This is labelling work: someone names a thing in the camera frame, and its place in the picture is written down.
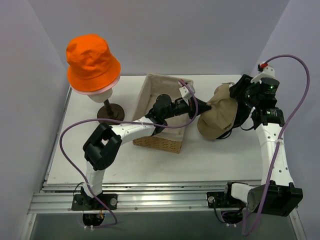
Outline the black cap with R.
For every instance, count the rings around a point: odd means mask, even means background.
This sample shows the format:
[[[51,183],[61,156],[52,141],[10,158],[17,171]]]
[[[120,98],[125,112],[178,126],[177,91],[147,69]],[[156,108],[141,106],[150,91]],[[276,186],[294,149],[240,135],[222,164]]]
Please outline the black cap with R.
[[[232,130],[239,128],[248,118],[250,109],[243,101],[224,100],[216,108],[217,124],[223,133],[218,140],[228,138]]]

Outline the beige cap with R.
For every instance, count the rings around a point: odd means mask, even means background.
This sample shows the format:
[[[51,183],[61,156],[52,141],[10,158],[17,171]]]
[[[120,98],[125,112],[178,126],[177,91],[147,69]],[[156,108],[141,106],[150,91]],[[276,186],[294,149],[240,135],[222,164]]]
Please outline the beige cap with R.
[[[206,104],[210,110],[200,114],[197,129],[206,140],[218,139],[234,125],[238,103],[230,97],[230,88],[233,85],[233,82],[227,82],[218,86]]]

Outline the pink hat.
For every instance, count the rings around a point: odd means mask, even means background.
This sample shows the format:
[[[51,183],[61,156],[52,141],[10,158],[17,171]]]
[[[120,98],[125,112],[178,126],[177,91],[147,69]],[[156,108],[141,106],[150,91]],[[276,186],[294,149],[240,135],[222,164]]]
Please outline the pink hat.
[[[90,95],[97,95],[97,94],[101,94],[101,93],[104,93],[108,90],[111,90],[119,81],[120,81],[120,78],[121,76],[119,75],[113,82],[111,82],[109,85],[107,85],[106,87],[104,88],[101,88],[99,90],[96,90],[96,91],[80,91],[80,90],[77,90],[75,89],[73,86],[71,86],[71,89],[73,91],[75,91],[76,93],[79,93],[81,95],[87,95],[87,96],[90,96]]]

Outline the orange hat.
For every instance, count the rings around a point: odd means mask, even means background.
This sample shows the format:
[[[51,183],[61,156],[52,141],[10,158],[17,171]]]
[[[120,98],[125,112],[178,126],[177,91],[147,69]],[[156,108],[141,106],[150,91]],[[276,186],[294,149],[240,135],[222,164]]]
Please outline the orange hat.
[[[121,73],[121,64],[105,39],[87,34],[72,39],[66,48],[67,79],[76,90],[93,92],[112,83]]]

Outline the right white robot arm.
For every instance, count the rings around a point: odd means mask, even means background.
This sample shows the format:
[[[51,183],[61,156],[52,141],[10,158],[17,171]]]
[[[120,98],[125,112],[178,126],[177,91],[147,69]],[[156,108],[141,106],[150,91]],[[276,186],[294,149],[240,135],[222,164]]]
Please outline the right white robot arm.
[[[283,140],[285,118],[283,111],[276,106],[279,85],[272,76],[254,80],[244,74],[230,87],[230,97],[238,104],[235,122],[241,125],[251,118],[258,136],[262,179],[256,187],[243,182],[228,182],[222,200],[230,207],[236,203],[247,206],[251,213],[286,217],[303,199],[303,190],[295,187],[287,163]]]

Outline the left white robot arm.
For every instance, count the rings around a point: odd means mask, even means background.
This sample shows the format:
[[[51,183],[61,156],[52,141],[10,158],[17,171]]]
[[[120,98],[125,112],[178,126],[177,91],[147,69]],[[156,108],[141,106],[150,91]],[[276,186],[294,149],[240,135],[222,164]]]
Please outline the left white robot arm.
[[[161,94],[149,112],[132,123],[100,123],[83,146],[87,161],[85,177],[88,181],[81,188],[83,204],[90,210],[100,206],[105,170],[114,162],[121,145],[161,133],[164,128],[154,124],[167,126],[166,119],[184,114],[192,119],[210,109],[211,106],[197,98],[185,101],[180,97],[172,102],[169,95]]]

